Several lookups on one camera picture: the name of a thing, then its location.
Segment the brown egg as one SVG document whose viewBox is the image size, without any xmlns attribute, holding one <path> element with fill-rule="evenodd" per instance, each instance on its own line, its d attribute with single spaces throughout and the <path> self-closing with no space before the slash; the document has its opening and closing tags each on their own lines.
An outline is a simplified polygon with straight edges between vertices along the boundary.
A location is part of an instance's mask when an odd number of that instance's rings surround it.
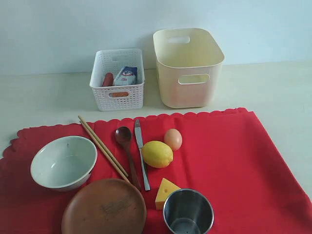
<svg viewBox="0 0 312 234">
<path fill-rule="evenodd" d="M 164 135 L 166 143 L 173 151 L 178 150 L 182 145 L 182 135 L 177 129 L 169 129 Z"/>
</svg>

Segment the yellow lemon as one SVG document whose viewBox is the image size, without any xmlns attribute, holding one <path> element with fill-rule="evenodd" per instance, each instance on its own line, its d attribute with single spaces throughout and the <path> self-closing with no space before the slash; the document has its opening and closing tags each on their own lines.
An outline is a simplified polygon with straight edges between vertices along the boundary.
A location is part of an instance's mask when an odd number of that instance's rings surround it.
<svg viewBox="0 0 312 234">
<path fill-rule="evenodd" d="M 172 149 L 161 141 L 149 141 L 142 148 L 144 161 L 153 168 L 165 168 L 174 159 Z"/>
</svg>

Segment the milk carton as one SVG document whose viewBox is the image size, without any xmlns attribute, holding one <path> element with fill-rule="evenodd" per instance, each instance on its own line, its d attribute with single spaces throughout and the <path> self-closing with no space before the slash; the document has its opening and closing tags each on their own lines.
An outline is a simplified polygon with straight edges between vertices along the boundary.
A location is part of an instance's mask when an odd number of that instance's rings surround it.
<svg viewBox="0 0 312 234">
<path fill-rule="evenodd" d="M 114 86 L 135 85 L 137 83 L 137 67 L 124 66 L 114 78 Z"/>
</svg>

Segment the red sausage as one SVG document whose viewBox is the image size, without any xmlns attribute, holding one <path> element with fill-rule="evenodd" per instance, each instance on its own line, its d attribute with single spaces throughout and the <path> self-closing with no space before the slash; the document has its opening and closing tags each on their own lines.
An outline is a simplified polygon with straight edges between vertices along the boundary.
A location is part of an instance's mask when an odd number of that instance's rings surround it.
<svg viewBox="0 0 312 234">
<path fill-rule="evenodd" d="M 114 84 L 114 75 L 113 75 L 113 73 L 111 73 L 111 72 L 106 73 L 105 76 L 104 76 L 102 87 L 113 86 L 113 84 Z"/>
</svg>

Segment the fried chicken piece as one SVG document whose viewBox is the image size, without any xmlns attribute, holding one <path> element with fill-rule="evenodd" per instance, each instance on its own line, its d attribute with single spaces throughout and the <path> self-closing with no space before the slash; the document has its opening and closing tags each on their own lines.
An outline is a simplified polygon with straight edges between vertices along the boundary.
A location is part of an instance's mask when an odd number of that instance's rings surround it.
<svg viewBox="0 0 312 234">
<path fill-rule="evenodd" d="M 112 93 L 113 98 L 119 98 L 119 97 L 127 97 L 129 95 L 128 92 L 116 92 Z"/>
</svg>

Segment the steel table knife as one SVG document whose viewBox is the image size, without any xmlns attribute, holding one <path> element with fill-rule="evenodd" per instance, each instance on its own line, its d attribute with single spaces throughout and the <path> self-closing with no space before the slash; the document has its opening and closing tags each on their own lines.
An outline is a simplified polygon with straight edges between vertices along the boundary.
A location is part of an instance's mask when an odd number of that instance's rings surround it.
<svg viewBox="0 0 312 234">
<path fill-rule="evenodd" d="M 148 178 L 148 171 L 147 171 L 146 164 L 144 162 L 143 154 L 142 154 L 143 138 L 142 138 L 141 125 L 140 125 L 139 119 L 135 120 L 134 131 L 135 131 L 136 143 L 138 146 L 140 159 L 141 159 L 141 168 L 142 168 L 144 188 L 145 188 L 145 191 L 150 191 L 151 187 L 150 187 L 149 178 Z"/>
</svg>

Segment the dark wooden spoon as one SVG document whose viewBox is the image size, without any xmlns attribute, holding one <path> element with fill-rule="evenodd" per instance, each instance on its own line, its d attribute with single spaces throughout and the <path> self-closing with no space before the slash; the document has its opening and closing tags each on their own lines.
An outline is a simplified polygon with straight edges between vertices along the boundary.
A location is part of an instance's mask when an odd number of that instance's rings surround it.
<svg viewBox="0 0 312 234">
<path fill-rule="evenodd" d="M 130 173 L 131 173 L 131 179 L 132 179 L 132 184 L 139 190 L 141 191 L 141 184 L 137 176 L 137 171 L 135 168 L 135 164 L 133 162 L 133 158 L 131 156 L 130 152 L 130 144 L 132 140 L 132 133 L 130 129 L 126 126 L 121 126 L 116 129 L 115 131 L 115 139 L 118 144 L 122 146 L 124 151 L 127 154 L 127 158 L 129 161 L 129 166 L 130 166 Z"/>
</svg>

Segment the white perforated plastic basket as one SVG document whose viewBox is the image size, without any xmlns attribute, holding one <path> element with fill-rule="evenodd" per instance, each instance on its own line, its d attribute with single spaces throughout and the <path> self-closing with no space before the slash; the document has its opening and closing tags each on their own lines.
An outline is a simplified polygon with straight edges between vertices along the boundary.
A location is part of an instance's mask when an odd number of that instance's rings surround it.
<svg viewBox="0 0 312 234">
<path fill-rule="evenodd" d="M 102 87 L 106 73 L 113 73 L 115 78 L 124 66 L 137 67 L 135 85 Z M 144 82 L 143 58 L 140 49 L 100 50 L 96 52 L 89 86 L 100 111 L 142 108 Z M 112 97 L 112 93 L 116 92 L 128 92 L 129 95 L 127 97 Z"/>
</svg>

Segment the cream plastic bin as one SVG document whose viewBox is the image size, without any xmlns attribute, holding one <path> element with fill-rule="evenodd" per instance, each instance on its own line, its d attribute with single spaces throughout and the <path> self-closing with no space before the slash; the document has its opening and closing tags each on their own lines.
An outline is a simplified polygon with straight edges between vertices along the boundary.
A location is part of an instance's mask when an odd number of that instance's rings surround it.
<svg viewBox="0 0 312 234">
<path fill-rule="evenodd" d="M 225 58 L 211 33 L 163 29 L 153 34 L 153 42 L 162 102 L 170 108 L 208 105 Z"/>
</svg>

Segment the yellow cheese wedge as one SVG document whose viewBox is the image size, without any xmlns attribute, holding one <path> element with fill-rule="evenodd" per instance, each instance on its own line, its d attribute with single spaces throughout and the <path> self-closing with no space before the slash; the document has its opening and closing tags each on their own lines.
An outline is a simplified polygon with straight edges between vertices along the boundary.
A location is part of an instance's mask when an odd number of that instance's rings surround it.
<svg viewBox="0 0 312 234">
<path fill-rule="evenodd" d="M 156 198 L 155 198 L 156 210 L 162 210 L 164 203 L 166 199 L 169 197 L 169 195 L 179 189 L 180 187 L 178 187 L 171 181 L 163 178 L 160 183 L 160 186 L 159 186 Z"/>
</svg>

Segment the red scalloped table cloth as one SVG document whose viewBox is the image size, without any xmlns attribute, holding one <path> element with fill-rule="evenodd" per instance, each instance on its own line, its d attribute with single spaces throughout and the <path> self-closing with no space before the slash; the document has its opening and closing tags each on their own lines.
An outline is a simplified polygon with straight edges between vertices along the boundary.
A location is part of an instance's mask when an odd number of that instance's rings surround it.
<svg viewBox="0 0 312 234">
<path fill-rule="evenodd" d="M 309 234 L 312 204 L 255 113 L 244 108 L 211 113 L 162 114 L 140 118 L 145 142 L 180 131 L 181 148 L 166 168 L 149 168 L 146 234 L 167 234 L 155 198 L 163 178 L 207 197 L 214 209 L 213 234 Z M 20 130 L 0 161 L 0 231 L 59 234 L 74 191 L 37 185 L 30 174 L 35 154 L 64 136 L 87 137 L 79 124 Z"/>
</svg>

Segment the stainless steel cup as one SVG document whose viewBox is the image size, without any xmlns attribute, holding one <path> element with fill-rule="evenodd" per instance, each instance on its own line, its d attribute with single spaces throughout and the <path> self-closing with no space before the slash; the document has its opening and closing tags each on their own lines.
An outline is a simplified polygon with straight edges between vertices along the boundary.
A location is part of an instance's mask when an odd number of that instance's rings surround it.
<svg viewBox="0 0 312 234">
<path fill-rule="evenodd" d="M 163 218 L 172 234 L 206 234 L 215 215 L 209 200 L 200 192 L 179 189 L 165 200 Z"/>
</svg>

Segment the brown wooden plate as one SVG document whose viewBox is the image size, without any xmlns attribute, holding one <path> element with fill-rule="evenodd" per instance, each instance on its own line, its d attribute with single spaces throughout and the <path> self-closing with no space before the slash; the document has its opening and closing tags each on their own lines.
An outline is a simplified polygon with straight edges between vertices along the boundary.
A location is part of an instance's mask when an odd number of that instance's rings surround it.
<svg viewBox="0 0 312 234">
<path fill-rule="evenodd" d="M 63 234 L 140 234 L 147 210 L 141 192 L 117 178 L 83 187 L 67 205 L 61 223 Z"/>
</svg>

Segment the pale green ceramic bowl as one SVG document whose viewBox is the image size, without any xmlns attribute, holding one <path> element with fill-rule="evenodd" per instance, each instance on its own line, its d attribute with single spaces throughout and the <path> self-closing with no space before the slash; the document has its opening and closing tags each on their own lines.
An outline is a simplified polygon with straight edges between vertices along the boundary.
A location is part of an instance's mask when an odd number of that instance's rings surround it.
<svg viewBox="0 0 312 234">
<path fill-rule="evenodd" d="M 65 136 L 51 141 L 34 156 L 30 173 L 40 186 L 70 191 L 83 185 L 97 161 L 94 143 L 82 136 Z"/>
</svg>

